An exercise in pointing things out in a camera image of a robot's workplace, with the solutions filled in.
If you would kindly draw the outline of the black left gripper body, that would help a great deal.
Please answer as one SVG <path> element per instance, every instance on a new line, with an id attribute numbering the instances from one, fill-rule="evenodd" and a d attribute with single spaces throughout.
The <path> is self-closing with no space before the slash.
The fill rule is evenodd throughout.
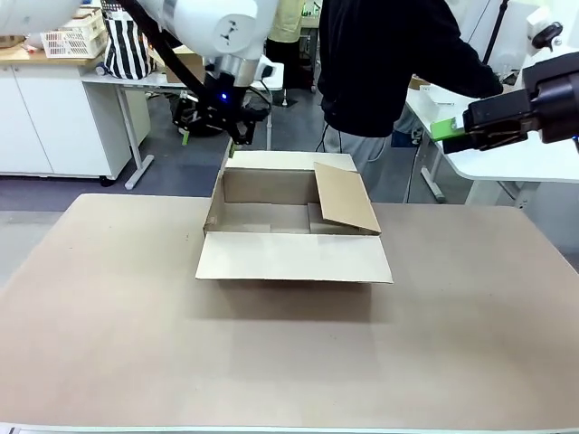
<path id="1" fill-rule="evenodd" d="M 201 107 L 217 127 L 225 130 L 225 121 L 243 110 L 247 86 L 235 86 L 235 78 L 229 73 L 217 74 L 207 71 L 203 82 L 204 90 L 198 96 Z"/>

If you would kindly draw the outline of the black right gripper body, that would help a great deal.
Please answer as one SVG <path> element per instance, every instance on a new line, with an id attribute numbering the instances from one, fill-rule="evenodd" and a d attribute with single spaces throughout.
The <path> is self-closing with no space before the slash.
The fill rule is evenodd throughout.
<path id="1" fill-rule="evenodd" d="M 579 137 L 579 53 L 524 69 L 524 84 L 543 143 Z"/>

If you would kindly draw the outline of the brown cardboard shipping box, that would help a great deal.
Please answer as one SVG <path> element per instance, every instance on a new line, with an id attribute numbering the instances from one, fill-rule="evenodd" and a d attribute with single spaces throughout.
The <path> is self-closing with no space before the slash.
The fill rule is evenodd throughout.
<path id="1" fill-rule="evenodd" d="M 236 151 L 219 171 L 196 278 L 393 283 L 348 154 Z"/>

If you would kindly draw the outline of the person's forearm in black sleeve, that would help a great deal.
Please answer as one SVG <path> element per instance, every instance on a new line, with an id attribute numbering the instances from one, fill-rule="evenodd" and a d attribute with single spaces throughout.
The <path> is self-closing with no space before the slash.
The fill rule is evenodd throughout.
<path id="1" fill-rule="evenodd" d="M 452 44 L 455 78 L 451 90 L 475 99 L 500 95 L 503 85 L 498 76 L 480 61 L 477 52 L 460 37 Z"/>

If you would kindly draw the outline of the flat white box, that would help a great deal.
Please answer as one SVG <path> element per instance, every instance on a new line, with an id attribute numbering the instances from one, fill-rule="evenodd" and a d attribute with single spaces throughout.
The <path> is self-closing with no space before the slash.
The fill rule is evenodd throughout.
<path id="1" fill-rule="evenodd" d="M 442 107 L 452 107 L 455 105 L 456 98 L 452 92 L 449 92 L 439 86 L 428 84 L 421 85 L 418 89 L 420 101 L 424 104 Z"/>

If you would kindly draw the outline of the white curved desk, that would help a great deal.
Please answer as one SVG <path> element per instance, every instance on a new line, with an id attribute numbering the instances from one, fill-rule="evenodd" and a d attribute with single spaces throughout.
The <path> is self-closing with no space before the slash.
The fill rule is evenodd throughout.
<path id="1" fill-rule="evenodd" d="M 442 107 L 424 104 L 420 101 L 418 90 L 408 90 L 406 106 L 423 128 L 421 150 L 433 141 L 431 123 L 458 116 L 472 102 L 471 99 L 453 94 L 455 105 Z M 472 181 L 465 201 L 467 205 L 495 205 L 502 193 L 509 193 L 515 206 L 523 209 L 541 184 L 579 184 L 579 154 L 571 139 L 545 145 L 537 132 L 532 132 L 528 140 L 511 146 L 485 152 L 469 150 L 449 156 L 442 152 L 440 142 L 435 145 L 436 155 L 432 168 L 423 166 L 420 175 L 438 203 L 446 201 L 435 183 L 441 160 L 446 160 L 457 175 Z"/>

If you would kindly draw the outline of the small brown cardboard carton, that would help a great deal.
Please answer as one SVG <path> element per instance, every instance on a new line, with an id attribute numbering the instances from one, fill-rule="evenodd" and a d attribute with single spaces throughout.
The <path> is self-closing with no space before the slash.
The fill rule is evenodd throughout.
<path id="1" fill-rule="evenodd" d="M 184 45 L 174 48 L 173 52 L 176 54 L 178 60 L 181 61 L 200 82 L 204 82 L 205 68 L 202 56 L 191 51 Z M 168 66 L 165 67 L 165 73 L 168 83 L 182 83 L 182 81 Z"/>

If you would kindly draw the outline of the white desk with grey legs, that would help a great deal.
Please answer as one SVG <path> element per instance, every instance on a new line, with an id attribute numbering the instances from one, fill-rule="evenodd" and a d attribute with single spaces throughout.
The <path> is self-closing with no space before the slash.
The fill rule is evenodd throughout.
<path id="1" fill-rule="evenodd" d="M 256 80 L 252 84 L 252 88 L 264 94 L 266 90 L 279 91 L 283 88 L 283 78 L 284 78 L 284 65 L 278 62 L 269 62 L 272 68 L 272 72 L 269 76 L 263 76 L 262 81 Z M 83 83 L 91 84 L 106 84 L 112 86 L 117 96 L 119 106 L 121 109 L 121 114 L 123 117 L 124 125 L 128 134 L 129 148 L 133 156 L 133 160 L 136 164 L 136 170 L 131 175 L 131 177 L 125 182 L 126 190 L 130 191 L 135 188 L 140 179 L 143 177 L 147 169 L 151 166 L 154 161 L 153 155 L 146 155 L 144 158 L 141 156 L 139 150 L 139 144 L 137 141 L 136 130 L 133 126 L 132 120 L 130 119 L 128 99 L 126 95 L 127 90 L 143 90 L 143 91 L 154 91 L 154 92 L 172 92 L 177 93 L 179 91 L 179 97 L 185 97 L 197 102 L 197 98 L 191 94 L 189 96 L 189 91 L 185 89 L 185 85 L 182 83 L 170 83 L 167 81 L 166 74 L 163 72 L 153 72 L 144 79 L 141 80 L 123 80 L 117 79 L 109 75 L 99 75 L 96 70 L 89 71 L 81 75 L 81 81 Z M 271 130 L 272 130 L 272 118 L 271 114 L 267 117 L 267 128 L 266 128 L 266 149 L 271 149 Z"/>

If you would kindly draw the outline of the black tripod stand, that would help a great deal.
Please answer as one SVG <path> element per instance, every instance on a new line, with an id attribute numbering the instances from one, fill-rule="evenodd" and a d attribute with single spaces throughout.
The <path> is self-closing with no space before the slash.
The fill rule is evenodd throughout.
<path id="1" fill-rule="evenodd" d="M 503 19 L 504 19 L 505 14 L 506 14 L 506 11 L 508 10 L 508 3 L 509 3 L 509 0 L 501 0 L 501 3 L 498 7 L 497 18 L 495 20 L 492 32 L 491 32 L 490 37 L 489 37 L 488 45 L 487 45 L 487 48 L 484 52 L 483 59 L 482 59 L 482 62 L 486 65 L 489 64 L 490 56 L 493 52 L 495 43 L 498 39 L 498 33 L 500 31 Z"/>

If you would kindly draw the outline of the black white striped bag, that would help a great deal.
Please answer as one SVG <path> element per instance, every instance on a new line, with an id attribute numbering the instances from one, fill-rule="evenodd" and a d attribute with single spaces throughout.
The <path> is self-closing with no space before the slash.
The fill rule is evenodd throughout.
<path id="1" fill-rule="evenodd" d="M 142 80 L 156 69 L 147 37 L 133 18 L 114 0 L 100 0 L 108 43 L 104 54 L 105 71 L 117 79 Z"/>

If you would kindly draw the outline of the person in yellow jacket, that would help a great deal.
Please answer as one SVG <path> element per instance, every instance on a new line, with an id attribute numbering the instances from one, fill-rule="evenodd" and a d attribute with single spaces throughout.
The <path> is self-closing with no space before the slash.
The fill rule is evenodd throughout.
<path id="1" fill-rule="evenodd" d="M 311 90 L 313 78 L 302 68 L 299 54 L 303 7 L 308 0 L 280 0 L 268 35 L 265 52 L 284 64 L 284 88 Z"/>

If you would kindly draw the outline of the person in black sweater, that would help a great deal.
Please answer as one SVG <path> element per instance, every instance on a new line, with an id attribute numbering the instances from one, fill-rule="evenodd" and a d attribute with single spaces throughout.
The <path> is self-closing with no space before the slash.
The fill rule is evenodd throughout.
<path id="1" fill-rule="evenodd" d="M 383 168 L 412 77 L 453 92 L 452 44 L 458 37 L 445 0 L 324 0 L 322 149 L 350 155 L 363 175 Z"/>

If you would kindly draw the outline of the white plastic lattice basket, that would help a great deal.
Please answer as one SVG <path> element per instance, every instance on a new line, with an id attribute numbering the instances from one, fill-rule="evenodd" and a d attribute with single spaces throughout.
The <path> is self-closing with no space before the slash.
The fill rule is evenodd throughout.
<path id="1" fill-rule="evenodd" d="M 108 32 L 99 7 L 82 6 L 57 30 L 41 34 L 43 49 L 51 59 L 95 59 L 108 44 Z"/>

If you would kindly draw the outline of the white storage cabinet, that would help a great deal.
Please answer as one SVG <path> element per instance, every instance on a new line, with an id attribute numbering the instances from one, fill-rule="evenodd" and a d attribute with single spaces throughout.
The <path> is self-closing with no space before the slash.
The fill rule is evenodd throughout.
<path id="1" fill-rule="evenodd" d="M 150 132 L 142 90 L 84 81 L 97 59 L 0 49 L 0 175 L 115 180 Z"/>

